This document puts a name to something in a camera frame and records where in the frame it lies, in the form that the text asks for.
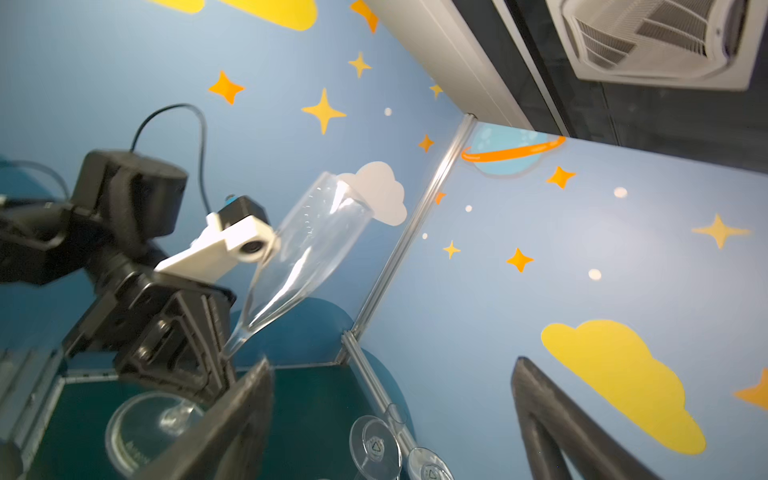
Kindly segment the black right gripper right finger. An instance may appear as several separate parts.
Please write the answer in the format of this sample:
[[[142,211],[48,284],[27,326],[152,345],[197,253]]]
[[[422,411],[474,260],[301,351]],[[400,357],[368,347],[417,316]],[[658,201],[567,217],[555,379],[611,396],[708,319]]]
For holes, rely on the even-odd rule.
[[[659,479],[529,358],[516,360],[511,391],[533,478],[570,479],[570,461],[585,479]]]

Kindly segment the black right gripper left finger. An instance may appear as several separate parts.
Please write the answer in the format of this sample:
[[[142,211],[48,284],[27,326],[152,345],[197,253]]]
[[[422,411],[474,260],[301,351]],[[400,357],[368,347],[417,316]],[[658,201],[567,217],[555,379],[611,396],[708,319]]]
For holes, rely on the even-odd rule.
[[[263,358],[197,424],[141,469],[136,479],[255,479],[275,402],[274,368]]]

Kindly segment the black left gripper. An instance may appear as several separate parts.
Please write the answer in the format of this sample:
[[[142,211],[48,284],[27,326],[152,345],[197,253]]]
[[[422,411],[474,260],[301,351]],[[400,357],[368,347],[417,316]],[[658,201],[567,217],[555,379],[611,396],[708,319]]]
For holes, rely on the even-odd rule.
[[[86,268],[96,299],[63,341],[72,359],[113,352],[122,380],[161,384],[196,402],[215,402],[234,382],[221,357],[231,290],[156,272],[137,263]]]

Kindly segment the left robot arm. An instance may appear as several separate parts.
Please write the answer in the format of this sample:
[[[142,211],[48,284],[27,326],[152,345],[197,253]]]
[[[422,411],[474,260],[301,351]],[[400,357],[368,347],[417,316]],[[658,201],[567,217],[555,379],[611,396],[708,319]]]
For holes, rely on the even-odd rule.
[[[175,229],[187,173],[125,150],[94,150],[66,201],[1,210],[1,279],[42,286],[75,271],[95,300],[63,340],[66,357],[111,352],[122,380],[210,406],[234,384],[220,357],[234,293],[162,272],[156,239]]]

